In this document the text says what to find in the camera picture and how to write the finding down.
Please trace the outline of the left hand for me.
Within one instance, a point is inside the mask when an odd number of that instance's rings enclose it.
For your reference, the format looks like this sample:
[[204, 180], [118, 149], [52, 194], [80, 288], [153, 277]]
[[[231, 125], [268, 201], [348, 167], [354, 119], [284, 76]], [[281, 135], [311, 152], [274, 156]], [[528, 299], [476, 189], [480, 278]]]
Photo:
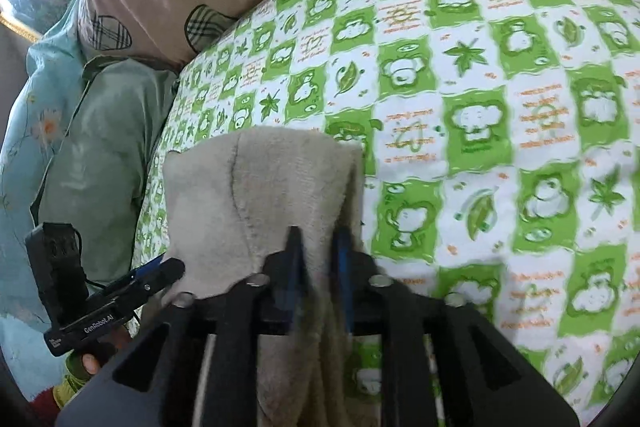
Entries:
[[81, 362], [85, 371], [93, 376], [119, 350], [130, 343], [131, 336], [124, 325], [112, 329], [94, 343], [82, 349]]

